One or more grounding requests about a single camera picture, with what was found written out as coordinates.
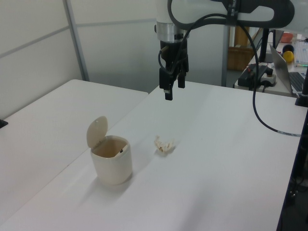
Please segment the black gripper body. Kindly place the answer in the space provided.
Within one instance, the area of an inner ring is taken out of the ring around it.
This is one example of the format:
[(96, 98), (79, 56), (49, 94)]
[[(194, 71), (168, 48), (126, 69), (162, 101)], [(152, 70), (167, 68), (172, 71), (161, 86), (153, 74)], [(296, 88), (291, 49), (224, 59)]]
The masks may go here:
[(164, 42), (160, 41), (159, 64), (168, 74), (178, 75), (189, 71), (187, 41)]

